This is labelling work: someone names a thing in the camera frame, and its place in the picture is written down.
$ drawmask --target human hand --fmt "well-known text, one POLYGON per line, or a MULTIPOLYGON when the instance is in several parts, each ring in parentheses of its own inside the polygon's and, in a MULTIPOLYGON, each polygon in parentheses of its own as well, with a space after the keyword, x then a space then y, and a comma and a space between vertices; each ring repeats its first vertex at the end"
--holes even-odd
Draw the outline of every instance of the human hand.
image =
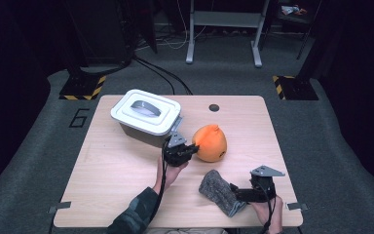
MULTIPOLYGON (((158 159, 158 165, 157 165, 157 178, 156 178, 156 184, 153 187, 153 190, 159 194, 160 193, 160 188, 161 188, 161 183, 162 183, 162 178, 163 178, 163 158, 160 156, 158 159)), ((164 190, 166 191, 169 186, 175 182, 175 180, 178 177, 178 174, 180 174, 181 170, 185 169, 188 165, 188 162, 178 166, 178 167, 173 167, 168 165, 167 166, 167 171, 166 171, 166 185, 164 187, 164 190)))
MULTIPOLYGON (((275 198, 270 200, 272 209, 275 205, 275 198)), ((265 203, 250 203, 253 209, 257 213, 257 217, 260 222, 264 225, 269 220, 269 205, 265 203)), ((276 196, 276 206, 272 214, 272 219, 270 221, 270 227, 268 233, 280 233, 283 231, 282 227, 282 209, 283 209, 283 199, 280 196, 276 196)))

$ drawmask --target container lid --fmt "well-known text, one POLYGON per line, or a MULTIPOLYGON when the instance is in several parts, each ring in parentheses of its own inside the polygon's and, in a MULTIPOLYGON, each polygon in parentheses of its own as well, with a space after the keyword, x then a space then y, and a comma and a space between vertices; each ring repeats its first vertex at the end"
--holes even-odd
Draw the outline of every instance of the container lid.
POLYGON ((130 90, 111 109, 112 118, 142 132, 162 136, 180 114, 178 102, 140 90, 130 90))

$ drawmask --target orange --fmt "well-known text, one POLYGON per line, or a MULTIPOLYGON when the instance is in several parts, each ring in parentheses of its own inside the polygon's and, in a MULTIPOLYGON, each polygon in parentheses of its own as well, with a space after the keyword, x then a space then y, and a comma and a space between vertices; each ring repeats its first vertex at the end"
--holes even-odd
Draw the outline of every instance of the orange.
POLYGON ((197 156, 206 162, 217 162, 223 159, 227 151, 227 140, 218 125, 206 125, 198 129, 192 142, 199 146, 197 156))

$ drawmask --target white plastic container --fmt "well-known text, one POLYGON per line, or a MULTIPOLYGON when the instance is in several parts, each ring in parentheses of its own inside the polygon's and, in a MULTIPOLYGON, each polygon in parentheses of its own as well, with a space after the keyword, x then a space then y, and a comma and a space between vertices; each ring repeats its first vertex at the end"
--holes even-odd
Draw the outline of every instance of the white plastic container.
POLYGON ((178 102, 140 90, 130 90, 111 109, 124 132, 145 143, 162 147, 171 129, 177 128, 178 102))

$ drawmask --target container handle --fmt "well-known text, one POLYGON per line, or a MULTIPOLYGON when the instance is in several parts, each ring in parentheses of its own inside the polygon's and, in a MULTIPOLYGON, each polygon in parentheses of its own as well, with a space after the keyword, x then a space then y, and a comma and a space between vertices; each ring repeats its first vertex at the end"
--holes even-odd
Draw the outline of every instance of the container handle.
POLYGON ((131 105, 131 108, 135 112, 149 117, 159 117, 161 115, 161 111, 159 108, 145 100, 136 100, 131 105))

